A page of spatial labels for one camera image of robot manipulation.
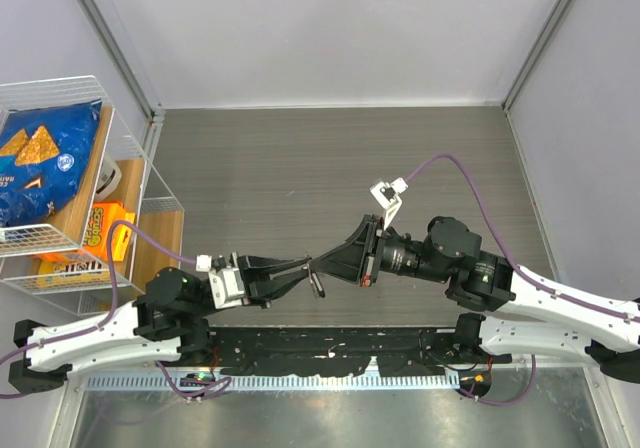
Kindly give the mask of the silver keyring with clips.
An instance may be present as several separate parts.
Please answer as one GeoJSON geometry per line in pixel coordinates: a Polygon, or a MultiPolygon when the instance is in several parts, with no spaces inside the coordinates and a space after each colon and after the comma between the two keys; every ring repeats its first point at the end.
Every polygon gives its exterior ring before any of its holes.
{"type": "Polygon", "coordinates": [[[326,297],[326,290],[319,275],[312,269],[311,263],[307,264],[308,279],[314,294],[319,298],[326,297]]]}

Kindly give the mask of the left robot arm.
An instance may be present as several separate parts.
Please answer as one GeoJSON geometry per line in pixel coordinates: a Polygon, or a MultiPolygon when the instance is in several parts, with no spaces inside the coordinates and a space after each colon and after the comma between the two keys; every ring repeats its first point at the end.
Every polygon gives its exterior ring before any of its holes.
{"type": "Polygon", "coordinates": [[[104,315],[59,326],[22,320],[14,327],[8,382],[25,396],[108,366],[208,364],[217,353],[209,317],[236,307],[269,307],[310,275],[310,262],[200,255],[195,273],[165,267],[143,295],[104,315]]]}

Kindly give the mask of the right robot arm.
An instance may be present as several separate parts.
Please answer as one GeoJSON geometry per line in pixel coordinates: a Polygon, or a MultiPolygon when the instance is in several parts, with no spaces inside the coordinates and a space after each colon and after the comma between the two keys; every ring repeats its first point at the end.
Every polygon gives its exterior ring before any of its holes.
{"type": "Polygon", "coordinates": [[[375,215],[363,217],[341,245],[314,259],[314,271],[369,287],[380,273],[444,283],[465,314],[452,338],[455,355],[542,355],[590,360],[610,378],[639,381],[639,303],[545,278],[481,248],[459,220],[438,216],[415,240],[375,215]]]}

